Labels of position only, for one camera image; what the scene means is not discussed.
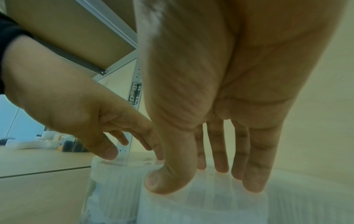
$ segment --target black line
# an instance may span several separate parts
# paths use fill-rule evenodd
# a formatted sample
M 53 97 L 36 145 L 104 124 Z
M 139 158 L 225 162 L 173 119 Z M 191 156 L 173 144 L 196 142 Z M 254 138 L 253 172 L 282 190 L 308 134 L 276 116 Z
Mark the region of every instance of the black line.
M 54 172 L 75 170 L 75 169 L 85 169 L 85 168 L 90 168 L 90 167 L 91 166 L 82 166 L 82 167 L 75 167 L 75 168 L 68 168 L 68 169 L 57 169 L 57 170 L 49 170 L 49 171 L 35 172 L 35 173 L 24 173 L 24 174 L 10 175 L 10 176 L 0 176 L 0 179 L 15 178 L 18 176 L 29 176 L 29 175 L 36 175 L 36 174 L 42 174 L 42 173 L 54 173 Z

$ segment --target person's left hand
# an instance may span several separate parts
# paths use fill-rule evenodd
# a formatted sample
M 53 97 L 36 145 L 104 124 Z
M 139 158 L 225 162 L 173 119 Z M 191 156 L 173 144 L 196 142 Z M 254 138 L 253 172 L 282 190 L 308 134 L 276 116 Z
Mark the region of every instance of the person's left hand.
M 104 159 L 112 160 L 118 154 L 104 132 L 127 145 L 123 131 L 163 159 L 149 119 L 29 37 L 15 39 L 6 50 L 2 79 L 11 102 L 46 127 L 77 137 L 89 151 Z

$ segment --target fingernail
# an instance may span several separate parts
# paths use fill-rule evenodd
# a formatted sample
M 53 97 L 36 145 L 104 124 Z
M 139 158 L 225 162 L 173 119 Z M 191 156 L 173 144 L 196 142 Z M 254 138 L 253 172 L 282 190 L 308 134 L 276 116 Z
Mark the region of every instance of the fingernail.
M 156 171 L 152 171 L 151 173 L 149 173 L 145 179 L 145 187 L 150 190 L 153 191 L 155 188 L 155 185 L 157 183 L 157 170 Z
M 104 159 L 113 160 L 118 155 L 118 149 L 116 147 L 111 147 L 103 154 Z

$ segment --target black sleeve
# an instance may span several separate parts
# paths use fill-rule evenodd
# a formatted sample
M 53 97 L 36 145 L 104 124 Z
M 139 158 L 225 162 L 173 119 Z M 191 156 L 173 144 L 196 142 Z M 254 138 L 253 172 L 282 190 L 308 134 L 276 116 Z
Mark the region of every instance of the black sleeve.
M 7 46 L 20 35 L 33 37 L 10 17 L 0 13 L 0 94 L 4 94 L 4 83 L 1 79 L 2 61 Z

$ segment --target skin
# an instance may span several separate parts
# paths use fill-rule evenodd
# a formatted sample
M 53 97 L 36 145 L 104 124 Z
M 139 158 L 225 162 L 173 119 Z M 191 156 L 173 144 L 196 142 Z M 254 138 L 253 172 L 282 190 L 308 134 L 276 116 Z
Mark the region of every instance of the skin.
M 146 107 L 165 165 L 145 181 L 168 194 L 205 169 L 202 124 L 215 168 L 229 171 L 223 121 L 235 127 L 231 168 L 245 188 L 269 179 L 282 126 L 328 45 L 338 0 L 135 0 Z
M 27 36 L 15 39 L 2 61 L 7 98 L 50 129 L 77 137 L 92 153 L 115 159 L 116 146 L 104 132 L 127 145 L 130 132 L 163 159 L 152 123 L 126 100 Z

